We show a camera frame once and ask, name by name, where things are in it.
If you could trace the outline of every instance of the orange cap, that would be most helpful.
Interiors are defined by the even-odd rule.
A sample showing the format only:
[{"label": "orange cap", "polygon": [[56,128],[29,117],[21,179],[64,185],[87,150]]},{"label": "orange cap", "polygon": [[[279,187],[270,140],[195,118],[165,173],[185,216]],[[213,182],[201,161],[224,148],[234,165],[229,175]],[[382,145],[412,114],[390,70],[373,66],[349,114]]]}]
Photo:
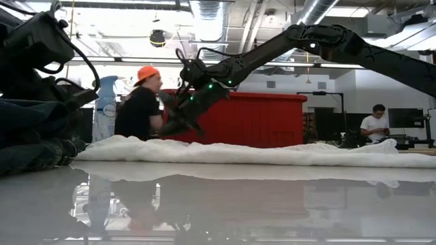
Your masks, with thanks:
[{"label": "orange cap", "polygon": [[135,83],[134,86],[140,86],[145,81],[145,79],[150,78],[151,76],[154,76],[156,74],[159,74],[159,71],[156,68],[150,65],[142,67],[138,71],[138,81]]}]

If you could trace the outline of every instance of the reflective floor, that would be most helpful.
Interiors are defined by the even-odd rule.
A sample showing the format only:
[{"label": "reflective floor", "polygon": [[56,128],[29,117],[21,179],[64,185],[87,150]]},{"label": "reflective floor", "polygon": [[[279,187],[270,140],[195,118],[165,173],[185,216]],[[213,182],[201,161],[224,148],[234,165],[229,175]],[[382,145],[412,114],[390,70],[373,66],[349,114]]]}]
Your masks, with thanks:
[{"label": "reflective floor", "polygon": [[87,163],[0,180],[0,244],[430,244],[436,170]]}]

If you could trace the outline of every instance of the white t-shirt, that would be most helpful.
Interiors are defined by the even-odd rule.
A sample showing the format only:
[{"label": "white t-shirt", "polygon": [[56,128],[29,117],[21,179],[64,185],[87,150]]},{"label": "white t-shirt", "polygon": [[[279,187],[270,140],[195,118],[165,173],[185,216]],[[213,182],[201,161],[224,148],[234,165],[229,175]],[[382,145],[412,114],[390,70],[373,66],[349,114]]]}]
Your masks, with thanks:
[{"label": "white t-shirt", "polygon": [[[388,119],[386,118],[377,119],[373,116],[367,116],[365,119],[363,119],[360,128],[366,130],[387,129],[389,128]],[[384,136],[385,135],[383,133],[373,133],[368,137],[370,140],[373,141],[373,143],[376,143]]]}]

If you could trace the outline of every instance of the white blanket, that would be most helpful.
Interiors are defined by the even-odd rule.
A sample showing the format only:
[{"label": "white blanket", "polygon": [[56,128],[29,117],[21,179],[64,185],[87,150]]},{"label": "white blanket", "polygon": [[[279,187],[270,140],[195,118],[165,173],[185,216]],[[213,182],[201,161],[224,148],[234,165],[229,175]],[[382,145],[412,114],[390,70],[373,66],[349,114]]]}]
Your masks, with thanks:
[{"label": "white blanket", "polygon": [[399,154],[396,142],[353,150],[327,144],[259,149],[228,144],[186,144],[173,140],[149,140],[113,136],[91,144],[79,161],[146,161],[161,163],[251,163],[273,165],[342,165],[354,167],[436,167],[436,157]]}]

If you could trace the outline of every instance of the monitor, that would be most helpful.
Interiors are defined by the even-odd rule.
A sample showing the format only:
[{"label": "monitor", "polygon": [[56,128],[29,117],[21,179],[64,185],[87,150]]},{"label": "monitor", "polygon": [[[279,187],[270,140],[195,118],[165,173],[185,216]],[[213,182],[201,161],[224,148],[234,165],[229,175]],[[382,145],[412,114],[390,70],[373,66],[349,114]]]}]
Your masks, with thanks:
[{"label": "monitor", "polygon": [[398,128],[424,128],[424,110],[411,109],[388,109],[389,127]]}]

